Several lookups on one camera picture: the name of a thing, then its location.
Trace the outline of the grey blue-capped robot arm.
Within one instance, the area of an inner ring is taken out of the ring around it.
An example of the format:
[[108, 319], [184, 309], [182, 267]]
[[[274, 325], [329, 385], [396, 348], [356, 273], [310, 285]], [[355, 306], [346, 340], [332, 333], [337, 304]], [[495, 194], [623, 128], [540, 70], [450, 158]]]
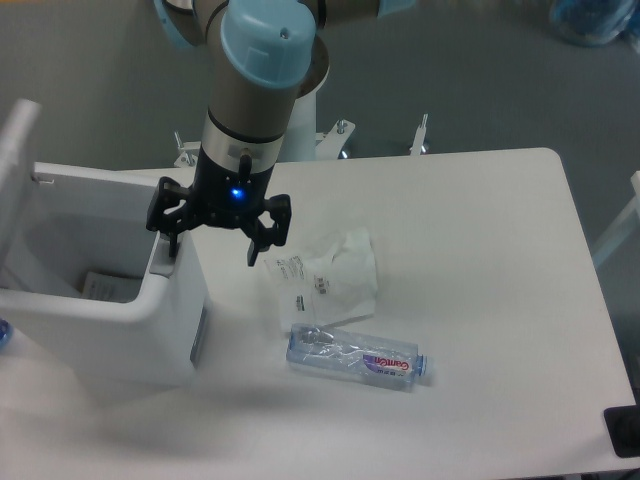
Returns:
[[164, 1], [160, 10], [192, 45], [214, 60], [193, 183], [160, 179], [146, 227], [178, 253], [180, 235], [202, 225], [240, 229], [247, 262], [285, 244], [289, 195], [267, 197], [295, 101], [318, 70], [317, 32], [361, 18], [381, 18], [411, 1]]

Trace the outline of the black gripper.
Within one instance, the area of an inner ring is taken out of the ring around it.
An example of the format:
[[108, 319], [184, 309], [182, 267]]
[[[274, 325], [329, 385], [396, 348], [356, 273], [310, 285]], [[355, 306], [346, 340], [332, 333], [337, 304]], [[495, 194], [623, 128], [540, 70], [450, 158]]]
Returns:
[[178, 253], [178, 236], [201, 225], [240, 229], [250, 239], [247, 264], [254, 266], [258, 255], [271, 246], [286, 244], [291, 223], [291, 198], [279, 194], [265, 198], [274, 167], [254, 173], [241, 182], [237, 171], [199, 151], [194, 181], [184, 187], [176, 180], [159, 179], [147, 211], [146, 228], [160, 232], [169, 241], [169, 256]]

